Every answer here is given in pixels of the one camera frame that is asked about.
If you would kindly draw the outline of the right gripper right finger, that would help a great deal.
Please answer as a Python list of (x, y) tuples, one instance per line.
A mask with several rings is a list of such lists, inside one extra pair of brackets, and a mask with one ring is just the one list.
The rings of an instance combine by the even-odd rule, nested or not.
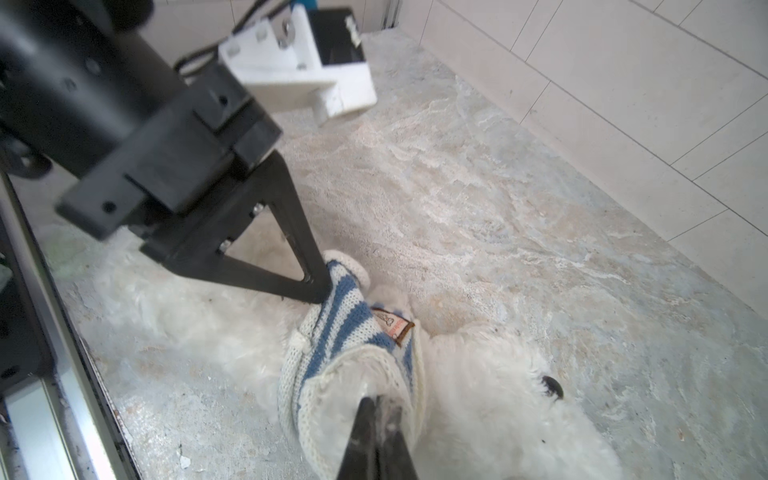
[(394, 399), (376, 399), (376, 478), (417, 480), (417, 472), (403, 432), (403, 408)]

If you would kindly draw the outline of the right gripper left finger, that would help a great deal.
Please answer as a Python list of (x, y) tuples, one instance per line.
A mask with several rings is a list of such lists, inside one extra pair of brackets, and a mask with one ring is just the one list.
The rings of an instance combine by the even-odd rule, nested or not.
[(337, 480), (378, 478), (376, 401), (366, 397), (359, 403)]

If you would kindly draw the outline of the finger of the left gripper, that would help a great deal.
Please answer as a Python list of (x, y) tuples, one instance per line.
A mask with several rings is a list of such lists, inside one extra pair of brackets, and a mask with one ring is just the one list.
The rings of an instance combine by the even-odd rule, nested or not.
[(195, 280), (319, 304), (331, 279), (286, 161), (272, 152), (245, 179), (227, 176), (141, 252)]

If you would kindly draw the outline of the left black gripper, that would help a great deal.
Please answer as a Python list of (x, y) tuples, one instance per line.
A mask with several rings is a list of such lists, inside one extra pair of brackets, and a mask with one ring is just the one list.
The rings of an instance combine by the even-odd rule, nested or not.
[(70, 172), (56, 210), (96, 239), (236, 239), (282, 189), (279, 127), (222, 66), (184, 83), (135, 32), (152, 10), (2, 3), (1, 170)]

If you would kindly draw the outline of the white plush teddy bear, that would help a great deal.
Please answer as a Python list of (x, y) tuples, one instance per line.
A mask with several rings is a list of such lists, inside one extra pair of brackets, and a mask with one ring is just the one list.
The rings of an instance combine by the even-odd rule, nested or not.
[[(112, 321), (212, 363), (247, 393), (247, 418), (306, 461), (280, 425), (277, 387), (288, 336), (314, 305), (179, 277), (127, 250), (106, 248), (91, 271)], [(419, 323), (426, 416), (408, 450), (420, 478), (622, 477), (615, 450), (533, 340), (487, 321), (438, 335)]]

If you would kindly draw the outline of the blue white striped knit sweater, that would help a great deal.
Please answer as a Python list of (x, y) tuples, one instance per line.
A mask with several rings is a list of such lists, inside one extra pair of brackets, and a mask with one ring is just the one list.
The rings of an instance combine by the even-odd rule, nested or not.
[(423, 332), (408, 297), (370, 286), (365, 268), (338, 250), (323, 254), (332, 280), (287, 339), (277, 387), (286, 437), (320, 479), (339, 473), (360, 401), (384, 396), (402, 412), (408, 448), (422, 434), (427, 393)]

